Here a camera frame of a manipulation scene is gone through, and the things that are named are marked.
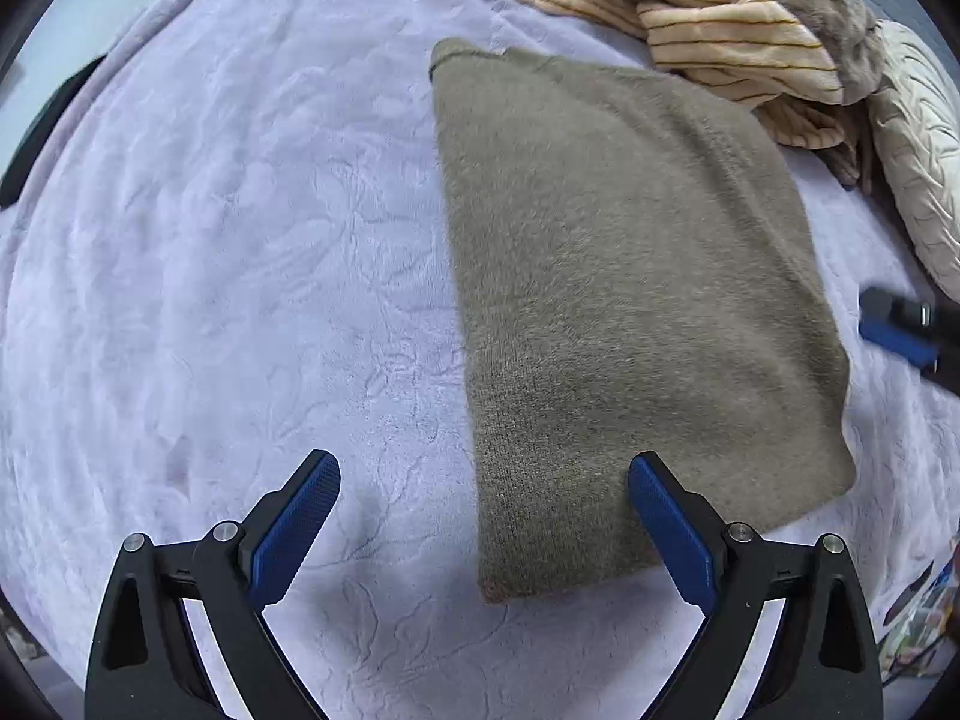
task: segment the clothing pile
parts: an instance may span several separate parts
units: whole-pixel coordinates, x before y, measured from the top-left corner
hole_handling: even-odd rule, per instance
[[[755,111],[777,143],[816,149],[845,186],[870,152],[862,110],[880,83],[861,0],[521,0],[647,41],[656,66]]]

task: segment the wrinkled blanket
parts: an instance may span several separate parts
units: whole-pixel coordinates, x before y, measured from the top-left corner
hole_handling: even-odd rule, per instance
[[[662,568],[504,605],[477,589],[426,73],[450,34],[645,53],[515,0],[160,0],[0,213],[0,586],[74,679],[127,533],[199,538],[314,447],[340,460],[341,497],[265,616],[336,720],[639,717],[695,635]],[[851,359],[857,479],[774,538],[840,533],[882,632],[956,530],[960,400],[858,338],[859,285],[923,279],[859,191],[810,152],[787,162]],[[246,716],[194,622],[224,712]],[[743,714],[774,630],[763,615],[720,720]]]
[[[681,71],[754,109],[777,143],[824,151],[841,183],[860,177],[857,103],[880,82],[882,45],[861,0],[521,0],[647,41]]]
[[[847,356],[784,158],[667,74],[434,50],[488,600],[659,562],[661,453],[763,531],[844,493]]]

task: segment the pillow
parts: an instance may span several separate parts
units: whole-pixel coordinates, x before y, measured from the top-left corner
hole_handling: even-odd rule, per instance
[[[886,49],[869,98],[877,154],[917,256],[960,300],[960,95],[915,32],[896,22],[877,29]]]

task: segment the metal screw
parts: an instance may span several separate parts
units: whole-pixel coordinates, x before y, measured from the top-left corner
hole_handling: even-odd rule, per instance
[[[127,552],[136,552],[140,547],[143,546],[143,533],[131,533],[129,536],[123,539],[123,548]]]
[[[824,536],[824,549],[827,552],[831,552],[833,555],[839,555],[843,552],[845,544],[843,539],[840,536],[834,536],[833,533],[827,533],[827,536]]]
[[[213,528],[213,538],[217,541],[230,541],[240,530],[235,522],[221,522]]]
[[[730,534],[730,538],[734,541],[739,541],[741,544],[752,541],[754,537],[754,529],[746,522],[734,522],[730,528],[727,528],[727,533]]]

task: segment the lavender fleece blanket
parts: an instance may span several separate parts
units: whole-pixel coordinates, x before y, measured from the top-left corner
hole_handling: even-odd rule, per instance
[[[78,682],[127,533],[198,538],[314,447],[339,458],[342,498],[266,617],[331,717],[639,716],[698,628],[662,569],[483,603],[427,77],[449,35],[643,62],[512,0],[160,0],[4,215],[0,586]],[[862,196],[787,159],[851,358],[857,480],[778,536],[841,533],[879,631],[960,515],[960,401],[858,340],[860,285],[919,275]]]

